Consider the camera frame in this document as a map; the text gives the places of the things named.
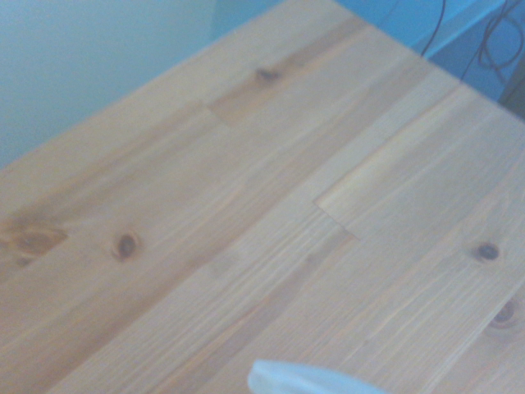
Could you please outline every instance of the light blue wall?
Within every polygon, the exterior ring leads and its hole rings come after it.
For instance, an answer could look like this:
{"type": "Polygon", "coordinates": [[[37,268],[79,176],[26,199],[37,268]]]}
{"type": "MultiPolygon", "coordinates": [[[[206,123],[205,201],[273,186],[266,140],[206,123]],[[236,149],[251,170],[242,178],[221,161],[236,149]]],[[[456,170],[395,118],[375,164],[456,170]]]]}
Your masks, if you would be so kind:
{"type": "MultiPolygon", "coordinates": [[[[419,50],[424,48],[436,28],[443,5],[443,0],[338,1],[408,47],[417,47],[421,42],[422,47],[419,50]]],[[[454,21],[456,31],[450,32],[446,37],[454,39],[503,2],[504,0],[447,0],[440,30],[453,25],[454,21]]]]}
{"type": "Polygon", "coordinates": [[[218,0],[212,37],[217,39],[283,0],[218,0]]]}
{"type": "Polygon", "coordinates": [[[0,0],[0,167],[209,44],[216,0],[0,0]]]}

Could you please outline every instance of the wooden table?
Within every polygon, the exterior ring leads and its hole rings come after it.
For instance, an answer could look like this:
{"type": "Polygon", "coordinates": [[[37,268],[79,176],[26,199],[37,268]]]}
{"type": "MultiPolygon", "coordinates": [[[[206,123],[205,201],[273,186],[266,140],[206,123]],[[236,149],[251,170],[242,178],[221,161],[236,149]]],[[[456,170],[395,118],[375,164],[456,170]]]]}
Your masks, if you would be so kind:
{"type": "Polygon", "coordinates": [[[334,2],[284,2],[0,173],[0,392],[246,393],[264,358],[523,394],[524,150],[334,2]]]}

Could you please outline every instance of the wood knot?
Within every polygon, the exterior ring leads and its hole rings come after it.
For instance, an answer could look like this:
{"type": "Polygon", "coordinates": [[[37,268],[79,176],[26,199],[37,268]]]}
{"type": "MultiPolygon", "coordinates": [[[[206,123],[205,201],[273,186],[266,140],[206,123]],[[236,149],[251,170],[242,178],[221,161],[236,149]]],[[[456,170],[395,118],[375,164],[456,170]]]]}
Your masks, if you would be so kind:
{"type": "Polygon", "coordinates": [[[510,328],[517,322],[518,302],[513,298],[507,302],[498,314],[492,319],[493,328],[510,328]]]}
{"type": "Polygon", "coordinates": [[[137,254],[140,241],[134,232],[127,232],[118,238],[113,248],[113,254],[120,261],[131,259],[137,254]]]}
{"type": "Polygon", "coordinates": [[[496,260],[500,256],[500,249],[490,242],[483,242],[477,247],[476,255],[481,260],[496,260]]]}
{"type": "Polygon", "coordinates": [[[281,73],[278,71],[269,71],[259,68],[256,71],[257,78],[266,82],[273,82],[281,77],[281,73]]]}
{"type": "Polygon", "coordinates": [[[7,230],[2,233],[1,238],[2,243],[17,255],[20,261],[28,263],[63,242],[67,234],[46,225],[31,224],[7,230]]]}

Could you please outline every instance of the black cable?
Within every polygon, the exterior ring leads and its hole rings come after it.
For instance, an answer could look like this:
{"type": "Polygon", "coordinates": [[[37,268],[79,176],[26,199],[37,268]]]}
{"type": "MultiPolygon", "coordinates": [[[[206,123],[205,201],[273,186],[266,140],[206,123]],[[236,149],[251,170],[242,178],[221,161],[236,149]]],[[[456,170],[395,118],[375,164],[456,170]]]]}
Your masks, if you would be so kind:
{"type": "Polygon", "coordinates": [[[428,40],[427,45],[426,45],[425,48],[421,51],[421,56],[424,56],[425,53],[427,53],[427,50],[430,48],[430,46],[431,46],[431,44],[432,44],[432,41],[434,41],[434,38],[436,37],[436,34],[437,34],[438,30],[439,30],[440,27],[441,27],[441,22],[443,21],[443,17],[445,16],[445,9],[446,9],[446,0],[443,0],[443,3],[441,4],[441,15],[440,15],[440,19],[437,21],[436,28],[434,29],[431,38],[428,40]]]}
{"type": "Polygon", "coordinates": [[[523,50],[523,45],[525,44],[525,34],[523,33],[522,27],[513,17],[509,15],[510,12],[512,12],[514,8],[516,8],[522,1],[523,0],[517,0],[512,5],[510,5],[510,7],[507,7],[509,5],[509,0],[505,0],[505,3],[501,8],[500,14],[497,16],[493,16],[489,20],[489,22],[486,25],[485,31],[483,32],[482,42],[480,43],[476,52],[472,55],[472,58],[468,62],[465,71],[461,75],[461,80],[467,75],[467,72],[473,64],[474,59],[476,59],[477,57],[477,63],[480,67],[493,70],[496,73],[500,82],[503,85],[507,85],[507,80],[505,79],[501,70],[506,68],[507,66],[510,66],[514,61],[516,61],[516,59],[519,58],[519,55],[523,50]],[[491,55],[488,43],[494,31],[503,21],[510,23],[519,33],[519,46],[518,49],[515,51],[514,55],[510,57],[510,59],[505,60],[501,63],[497,63],[491,55]]]}

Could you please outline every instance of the white object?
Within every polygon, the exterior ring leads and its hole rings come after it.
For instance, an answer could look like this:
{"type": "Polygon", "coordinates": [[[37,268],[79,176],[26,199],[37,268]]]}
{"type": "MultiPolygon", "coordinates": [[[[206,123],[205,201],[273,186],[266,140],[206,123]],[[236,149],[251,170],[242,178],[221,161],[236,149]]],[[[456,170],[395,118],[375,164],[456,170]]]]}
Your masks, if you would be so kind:
{"type": "Polygon", "coordinates": [[[266,360],[253,364],[248,385],[253,394],[386,394],[329,369],[266,360]]]}

